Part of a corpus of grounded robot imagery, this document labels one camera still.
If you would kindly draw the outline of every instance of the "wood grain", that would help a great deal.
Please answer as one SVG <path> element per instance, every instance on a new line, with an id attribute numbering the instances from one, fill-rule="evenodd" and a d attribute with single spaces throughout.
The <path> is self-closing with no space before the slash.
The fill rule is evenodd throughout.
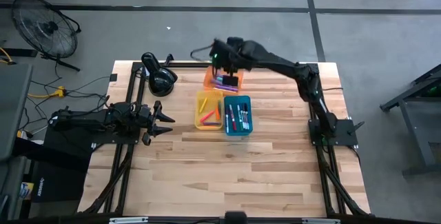
<path id="1" fill-rule="evenodd" d="M 335 63 L 318 66 L 323 88 L 341 87 Z M 125 100 L 131 67 L 132 61 L 115 61 L 112 73 L 118 80 L 109 85 L 110 102 Z M 222 130 L 194 127 L 195 96 L 203 90 L 205 69 L 173 71 L 178 81 L 170 95 L 157 98 L 145 90 L 143 102 L 161 100 L 163 112 L 176 122 L 158 123 L 173 132 L 156 137 L 151 146 L 135 147 L 124 215 L 223 216 L 227 210 L 243 210 L 248 216 L 325 216 L 316 151 L 307 130 L 309 110 L 294 80 L 264 69 L 246 72 L 241 94 L 252 99 L 254 131 L 248 137 L 228 137 Z M 326 91 L 325 100 L 338 118 L 347 117 L 342 90 Z M 107 183 L 114 149 L 104 145 L 93 154 L 79 210 Z M 337 147 L 336 157 L 342 184 L 368 212 L 356 156 Z M 337 210 L 333 188 L 331 197 Z"/>

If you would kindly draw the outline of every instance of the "fan stand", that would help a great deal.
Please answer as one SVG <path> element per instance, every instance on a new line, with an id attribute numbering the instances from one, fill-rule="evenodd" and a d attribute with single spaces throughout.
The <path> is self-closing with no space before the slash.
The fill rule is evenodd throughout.
<path id="1" fill-rule="evenodd" d="M 80 68 L 75 67 L 75 66 L 73 66 L 73 65 L 71 65 L 71 64 L 69 64 L 69 63 L 62 62 L 62 60 L 60 60 L 60 56 L 57 56 L 56 58 L 54 58 L 54 57 L 52 57 L 52 56 L 48 56 L 48 55 L 46 55 L 46 54 L 42 54 L 42 55 L 41 55 L 41 58 L 42 58 L 42 59 L 50 59 L 50 60 L 52 60 L 52 61 L 56 61 L 56 62 L 57 62 L 59 65 L 61 65 L 61 66 L 64 66 L 64 67 L 67 67 L 67 68 L 70 68 L 70 69 L 76 70 L 77 72 L 80 71 Z"/>

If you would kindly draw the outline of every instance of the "wooden table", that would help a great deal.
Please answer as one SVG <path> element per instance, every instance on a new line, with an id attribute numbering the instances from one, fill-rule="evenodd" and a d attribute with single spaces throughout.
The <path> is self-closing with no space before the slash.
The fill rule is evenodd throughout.
<path id="1" fill-rule="evenodd" d="M 115 61 L 118 80 L 109 84 L 109 103 L 125 100 L 132 62 Z M 341 87 L 335 63 L 318 65 L 324 89 Z M 252 99 L 254 131 L 249 137 L 228 137 L 223 130 L 194 127 L 195 96 L 203 90 L 206 69 L 173 71 L 179 79 L 170 95 L 158 98 L 145 89 L 143 103 L 161 100 L 163 112 L 176 122 L 158 122 L 174 130 L 150 146 L 135 147 L 124 215 L 223 216 L 227 210 L 243 210 L 248 216 L 326 216 L 316 151 L 307 130 L 309 109 L 294 80 L 264 69 L 246 72 L 240 93 Z M 342 90 L 325 91 L 325 100 L 339 119 L 347 117 Z M 115 145 L 104 145 L 93 154 L 79 211 L 108 182 L 114 150 Z M 369 212 L 356 156 L 347 147 L 335 151 L 342 184 Z M 337 210 L 333 189 L 331 197 Z"/>

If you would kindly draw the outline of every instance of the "blue container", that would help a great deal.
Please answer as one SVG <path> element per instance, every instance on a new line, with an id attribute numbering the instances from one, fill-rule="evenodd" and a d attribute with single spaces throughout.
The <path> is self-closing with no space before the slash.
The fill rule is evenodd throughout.
<path id="1" fill-rule="evenodd" d="M 228 136 L 246 136 L 253 132 L 253 118 L 252 118 L 252 111 L 251 111 L 251 99 L 249 96 L 226 96 L 223 99 L 223 102 L 225 104 L 225 110 L 228 110 L 226 112 L 226 115 L 228 114 L 228 119 L 225 119 L 225 124 L 228 124 L 228 130 L 227 125 L 225 125 L 225 132 Z M 247 120 L 245 123 L 248 125 L 248 129 L 243 128 L 243 120 L 240 121 L 240 116 L 245 118 L 245 115 L 242 113 L 239 115 L 237 106 L 240 107 L 240 110 L 244 110 L 244 103 L 247 105 L 248 109 L 248 115 Z M 233 109 L 233 115 L 234 115 L 234 122 L 236 123 L 236 131 L 233 129 L 233 122 L 232 122 L 232 116 L 230 114 L 230 107 L 232 106 Z"/>

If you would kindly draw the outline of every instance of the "orange container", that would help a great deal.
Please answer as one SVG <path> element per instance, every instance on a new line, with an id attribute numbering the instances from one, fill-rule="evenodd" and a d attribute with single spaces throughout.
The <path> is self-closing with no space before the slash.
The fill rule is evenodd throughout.
<path id="1" fill-rule="evenodd" d="M 224 72 L 223 70 L 218 70 L 218 75 L 227 75 L 226 72 Z M 237 92 L 232 92 L 229 90 L 222 90 L 222 89 L 216 89 L 215 83 L 212 83 L 212 79 L 213 79 L 213 71 L 212 71 L 212 66 L 209 66 L 207 68 L 207 71 L 205 73 L 205 78 L 204 78 L 204 88 L 205 90 L 216 90 L 216 91 L 221 91 L 224 96 L 234 96 L 237 95 L 240 92 L 240 89 L 242 87 L 242 80 L 243 80 L 243 70 L 238 70 L 238 72 L 236 74 L 234 74 L 234 76 L 238 77 L 238 91 Z"/>
<path id="2" fill-rule="evenodd" d="M 216 119 L 216 107 L 220 102 L 220 120 Z M 200 130 L 219 130 L 223 126 L 224 115 L 223 94 L 221 91 L 200 91 L 196 94 L 196 110 L 194 115 L 194 125 Z M 203 125 L 201 119 L 214 110 L 214 113 L 204 121 L 216 122 L 220 125 Z"/>

